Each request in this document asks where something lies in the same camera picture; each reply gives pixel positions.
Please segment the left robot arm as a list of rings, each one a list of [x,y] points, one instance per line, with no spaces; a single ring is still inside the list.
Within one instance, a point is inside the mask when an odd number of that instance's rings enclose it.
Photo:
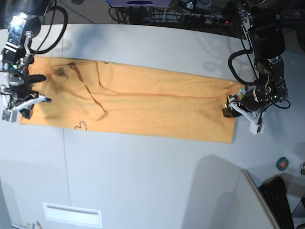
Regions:
[[[245,86],[243,95],[229,95],[223,108],[227,118],[239,117],[242,112],[254,113],[269,104],[284,101],[288,96],[284,77],[285,51],[283,29],[301,30],[305,17],[293,15],[293,10],[304,9],[303,0],[237,0],[235,14],[249,48],[234,52],[228,66],[235,79]],[[233,67],[233,60],[241,55],[254,55],[251,66],[255,80],[242,80]]]

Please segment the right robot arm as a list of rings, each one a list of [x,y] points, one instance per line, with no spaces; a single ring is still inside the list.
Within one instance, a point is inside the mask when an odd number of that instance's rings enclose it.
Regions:
[[[0,118],[14,123],[18,114],[30,119],[33,108],[38,103],[51,103],[51,99],[33,90],[35,83],[46,80],[42,74],[30,74],[29,66],[34,63],[37,54],[51,51],[62,39],[67,25],[67,11],[54,0],[14,0],[15,15],[8,25],[8,39],[1,52],[1,72],[5,74],[8,85],[1,85],[0,95],[4,107]],[[45,50],[31,48],[32,39],[41,31],[40,17],[48,12],[59,11],[63,14],[63,27],[55,42]]]

